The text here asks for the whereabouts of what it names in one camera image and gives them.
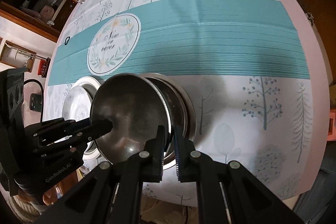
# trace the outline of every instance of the oval label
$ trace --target oval label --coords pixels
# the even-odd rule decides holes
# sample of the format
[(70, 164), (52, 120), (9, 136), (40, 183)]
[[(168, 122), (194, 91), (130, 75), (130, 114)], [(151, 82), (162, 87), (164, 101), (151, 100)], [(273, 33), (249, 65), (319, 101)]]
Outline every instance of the oval label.
[(141, 23), (133, 14), (117, 15), (100, 28), (87, 53), (87, 66), (94, 75), (107, 75), (126, 61), (140, 36)]

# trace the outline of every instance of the metal bolt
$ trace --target metal bolt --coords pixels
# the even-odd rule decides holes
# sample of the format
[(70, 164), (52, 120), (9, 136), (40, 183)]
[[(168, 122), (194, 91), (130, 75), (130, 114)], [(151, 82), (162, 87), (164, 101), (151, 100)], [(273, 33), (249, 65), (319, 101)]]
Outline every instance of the metal bolt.
[(148, 151), (141, 151), (140, 153), (139, 153), (139, 156), (140, 156), (140, 158), (148, 158), (149, 157), (149, 152)]
[(194, 151), (191, 151), (191, 152), (190, 152), (190, 155), (191, 155), (193, 158), (198, 158), (198, 157), (201, 155), (201, 153), (200, 153), (199, 151), (194, 150)]
[(238, 169), (240, 167), (240, 163), (238, 161), (235, 161), (235, 160), (231, 161), (229, 163), (229, 165), (232, 169)]
[(110, 168), (110, 164), (107, 161), (103, 161), (100, 165), (99, 165), (100, 169), (107, 169)]

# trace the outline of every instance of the round table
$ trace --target round table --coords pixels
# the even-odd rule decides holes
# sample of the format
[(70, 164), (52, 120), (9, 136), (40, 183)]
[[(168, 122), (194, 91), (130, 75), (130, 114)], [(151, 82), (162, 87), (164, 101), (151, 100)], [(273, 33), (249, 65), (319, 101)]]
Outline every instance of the round table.
[[(61, 117), (82, 76), (170, 76), (190, 96), (196, 149), (238, 160), (279, 198), (310, 189), (329, 119), (327, 73), (296, 0), (86, 0), (70, 15), (47, 76), (44, 120)], [(197, 206), (175, 167), (143, 193)]]

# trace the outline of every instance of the red object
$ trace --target red object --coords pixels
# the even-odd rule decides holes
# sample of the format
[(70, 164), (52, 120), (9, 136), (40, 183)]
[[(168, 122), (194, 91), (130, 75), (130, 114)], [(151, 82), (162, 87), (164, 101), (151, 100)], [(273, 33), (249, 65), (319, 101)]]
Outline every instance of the red object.
[(49, 64), (50, 64), (50, 58), (47, 58), (46, 60), (41, 59), (37, 75), (41, 75), (43, 78), (46, 78)]
[(327, 141), (336, 141), (336, 109), (330, 110)]

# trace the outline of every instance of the stainless steel bowl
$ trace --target stainless steel bowl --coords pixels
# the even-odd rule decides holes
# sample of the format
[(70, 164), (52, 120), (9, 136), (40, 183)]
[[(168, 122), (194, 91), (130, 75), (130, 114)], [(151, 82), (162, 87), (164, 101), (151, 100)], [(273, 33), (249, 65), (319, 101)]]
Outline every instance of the stainless steel bowl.
[[(164, 80), (154, 77), (147, 77), (157, 88), (162, 92), (165, 97), (169, 109), (171, 111), (171, 124), (172, 126), (180, 126), (183, 130), (183, 137), (186, 135), (188, 126), (188, 114), (185, 107), (185, 103), (177, 90), (174, 89), (169, 83)], [(173, 136), (169, 140), (169, 146), (163, 158), (163, 164), (167, 164), (174, 160), (174, 142)]]
[(168, 105), (158, 88), (139, 75), (123, 73), (106, 80), (93, 99), (90, 119), (108, 119), (113, 129), (96, 140), (100, 153), (112, 164), (143, 150), (156, 136), (158, 125), (171, 134)]
[[(72, 89), (75, 86), (83, 87), (91, 96), (91, 99), (93, 99), (97, 93), (98, 88), (100, 87), (100, 83), (98, 82), (98, 80), (91, 76), (84, 76), (82, 78), (79, 78), (76, 83), (73, 84)], [(94, 160), (97, 159), (99, 156), (100, 152), (98, 151), (96, 145), (93, 141), (90, 141), (88, 143), (88, 149), (84, 152), (83, 160)]]
[[(196, 113), (194, 105), (189, 95), (184, 90), (184, 88), (176, 81), (174, 81), (172, 78), (159, 73), (143, 73), (141, 74), (141, 76), (146, 77), (149, 80), (157, 79), (163, 81), (164, 83), (167, 84), (167, 87), (173, 88), (177, 92), (177, 94), (182, 98), (187, 113), (186, 115), (187, 126), (186, 129), (184, 129), (183, 136), (184, 138), (188, 138), (189, 140), (194, 141), (197, 129)], [(175, 165), (176, 161), (174, 153), (174, 143), (172, 143), (169, 149), (167, 150), (163, 161), (164, 161), (163, 165), (164, 170), (171, 168), (172, 166)]]

